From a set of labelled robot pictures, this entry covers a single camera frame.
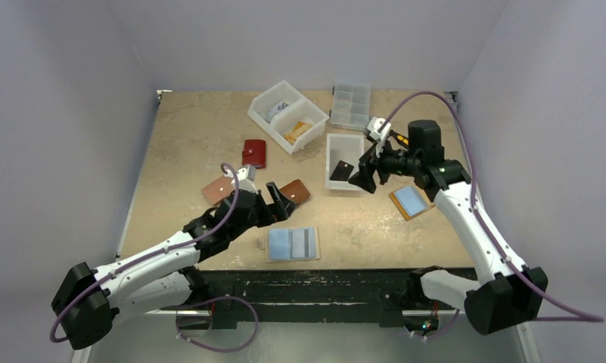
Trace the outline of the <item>black credit card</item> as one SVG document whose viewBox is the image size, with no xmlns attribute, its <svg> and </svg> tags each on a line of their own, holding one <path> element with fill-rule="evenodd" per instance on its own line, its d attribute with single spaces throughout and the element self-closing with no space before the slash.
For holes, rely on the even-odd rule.
<svg viewBox="0 0 606 363">
<path fill-rule="evenodd" d="M 332 182 L 347 182 L 352 175 L 354 165 L 340 160 L 331 172 L 329 180 Z"/>
</svg>

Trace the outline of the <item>tan card holder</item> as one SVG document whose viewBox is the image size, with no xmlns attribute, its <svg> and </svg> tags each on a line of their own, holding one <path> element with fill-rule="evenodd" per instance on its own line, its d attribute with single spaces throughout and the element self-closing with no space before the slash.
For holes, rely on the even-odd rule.
<svg viewBox="0 0 606 363">
<path fill-rule="evenodd" d="M 414 186 L 397 189 L 390 193 L 389 197 L 406 221 L 414 219 L 434 207 Z"/>
</svg>

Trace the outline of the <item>silver credit card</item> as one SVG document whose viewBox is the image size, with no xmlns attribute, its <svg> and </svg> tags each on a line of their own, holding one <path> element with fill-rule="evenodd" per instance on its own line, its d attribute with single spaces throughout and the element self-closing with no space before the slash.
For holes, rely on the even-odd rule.
<svg viewBox="0 0 606 363">
<path fill-rule="evenodd" d="M 269 108 L 266 111 L 264 120 L 267 123 L 270 123 L 275 116 L 277 116 L 280 112 L 282 112 L 283 110 L 287 109 L 289 107 L 289 103 L 286 101 L 279 101 L 278 103 L 274 104 L 271 108 Z"/>
</svg>

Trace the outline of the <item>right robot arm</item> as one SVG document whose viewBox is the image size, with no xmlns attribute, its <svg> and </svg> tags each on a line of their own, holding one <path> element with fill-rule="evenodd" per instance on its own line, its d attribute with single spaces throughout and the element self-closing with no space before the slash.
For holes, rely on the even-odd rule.
<svg viewBox="0 0 606 363">
<path fill-rule="evenodd" d="M 374 193 L 392 174 L 409 176 L 454 228 L 476 272 L 476 280 L 437 266 L 414 270 L 401 297 L 424 308 L 434 300 L 466 314 L 481 335 L 495 333 L 537 318 L 541 293 L 549 280 L 540 267 L 531 268 L 502 238 L 489 220 L 466 169 L 444 157 L 441 130 L 433 120 L 408 124 L 398 135 L 383 118 L 372 118 L 363 134 L 372 146 L 359 158 L 348 182 Z"/>
</svg>

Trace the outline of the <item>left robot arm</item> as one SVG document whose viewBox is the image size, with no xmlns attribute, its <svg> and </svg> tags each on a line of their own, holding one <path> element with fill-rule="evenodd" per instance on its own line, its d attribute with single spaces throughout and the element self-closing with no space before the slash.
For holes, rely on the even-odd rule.
<svg viewBox="0 0 606 363">
<path fill-rule="evenodd" d="M 228 249 L 251 228 L 289 219 L 298 207 L 275 183 L 266 187 L 271 203 L 260 191 L 233 191 L 154 247 L 95 268 L 85 262 L 71 267 L 51 302 L 56 315 L 51 341 L 67 341 L 81 350 L 104 338 L 116 323 L 150 310 L 199 309 L 207 301 L 207 288 L 196 265 Z"/>
</svg>

